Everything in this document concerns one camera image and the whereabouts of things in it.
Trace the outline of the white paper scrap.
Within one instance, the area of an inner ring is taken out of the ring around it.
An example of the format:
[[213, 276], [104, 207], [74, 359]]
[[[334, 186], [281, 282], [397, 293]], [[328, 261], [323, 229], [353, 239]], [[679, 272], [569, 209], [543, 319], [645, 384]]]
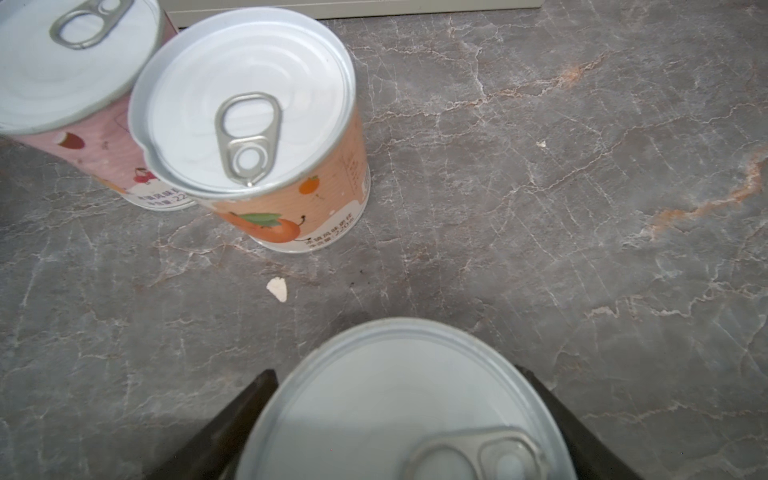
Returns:
[[274, 277], [270, 279], [266, 288], [280, 303], [285, 303], [287, 301], [288, 288], [284, 278]]

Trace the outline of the yellow label can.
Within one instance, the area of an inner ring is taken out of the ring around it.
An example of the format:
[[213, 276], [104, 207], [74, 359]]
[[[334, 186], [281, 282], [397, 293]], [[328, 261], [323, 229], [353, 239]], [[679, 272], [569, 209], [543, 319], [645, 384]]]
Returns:
[[250, 433], [240, 479], [572, 479], [522, 372], [457, 328], [389, 318], [305, 358]]

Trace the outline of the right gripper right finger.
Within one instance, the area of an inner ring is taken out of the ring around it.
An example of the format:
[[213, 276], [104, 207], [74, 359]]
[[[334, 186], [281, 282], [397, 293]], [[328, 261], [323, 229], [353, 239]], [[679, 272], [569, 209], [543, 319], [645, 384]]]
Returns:
[[598, 439], [536, 376], [518, 371], [540, 396], [563, 435], [579, 479], [641, 480], [641, 477]]

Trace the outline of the pink label can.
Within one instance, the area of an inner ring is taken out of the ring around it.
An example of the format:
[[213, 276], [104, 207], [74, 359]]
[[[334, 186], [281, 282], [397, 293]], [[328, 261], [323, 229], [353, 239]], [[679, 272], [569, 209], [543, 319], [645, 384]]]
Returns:
[[150, 171], [128, 125], [139, 74], [176, 33], [156, 1], [2, 2], [2, 135], [141, 208], [194, 205]]

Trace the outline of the orange persimmon label can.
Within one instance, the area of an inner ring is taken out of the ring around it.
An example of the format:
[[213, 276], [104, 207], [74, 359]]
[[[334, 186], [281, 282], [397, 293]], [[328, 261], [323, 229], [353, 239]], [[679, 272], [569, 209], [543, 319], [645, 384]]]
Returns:
[[328, 246], [368, 203], [354, 66], [306, 15], [246, 8], [185, 29], [144, 67], [128, 123], [155, 176], [268, 249]]

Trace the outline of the grey metal cabinet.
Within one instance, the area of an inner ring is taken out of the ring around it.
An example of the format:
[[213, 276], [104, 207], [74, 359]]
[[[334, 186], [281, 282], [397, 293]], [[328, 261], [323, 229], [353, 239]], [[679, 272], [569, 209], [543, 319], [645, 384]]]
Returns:
[[160, 0], [177, 27], [249, 7], [277, 7], [315, 19], [421, 15], [487, 10], [534, 9], [542, 0]]

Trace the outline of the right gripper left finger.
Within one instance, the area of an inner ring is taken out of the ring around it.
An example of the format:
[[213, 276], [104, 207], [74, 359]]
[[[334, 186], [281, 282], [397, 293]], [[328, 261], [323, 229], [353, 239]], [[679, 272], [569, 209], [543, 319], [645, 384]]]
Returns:
[[189, 442], [145, 479], [220, 479], [235, 462], [278, 386], [274, 369], [262, 371]]

